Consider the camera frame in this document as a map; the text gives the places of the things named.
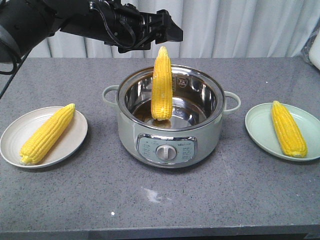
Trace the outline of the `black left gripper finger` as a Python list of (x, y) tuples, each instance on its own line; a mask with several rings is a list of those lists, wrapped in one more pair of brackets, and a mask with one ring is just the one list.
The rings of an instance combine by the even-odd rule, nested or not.
[(173, 20), (164, 19), (161, 28), (160, 28), (160, 36), (159, 42), (182, 42), (183, 41), (183, 30), (177, 26)]
[(163, 17), (164, 17), (164, 16), (170, 17), (169, 12), (168, 12), (167, 10), (165, 10), (165, 9), (158, 10), (158, 11), (156, 12), (156, 14), (159, 15), (159, 16), (163, 16)]

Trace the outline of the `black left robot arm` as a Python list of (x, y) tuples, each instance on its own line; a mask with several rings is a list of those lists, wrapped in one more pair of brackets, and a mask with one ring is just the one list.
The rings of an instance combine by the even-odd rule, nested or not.
[(140, 12), (119, 0), (2, 0), (1, 63), (19, 63), (57, 31), (117, 46), (121, 54), (150, 50), (152, 42), (183, 41), (183, 30), (165, 9)]

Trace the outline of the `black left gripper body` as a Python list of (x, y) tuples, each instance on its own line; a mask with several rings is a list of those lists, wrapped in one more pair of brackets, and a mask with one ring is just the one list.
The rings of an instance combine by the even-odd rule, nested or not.
[(152, 41), (162, 36), (164, 14), (140, 12), (120, 1), (90, 1), (89, 9), (99, 13), (110, 44), (119, 53), (150, 50)]

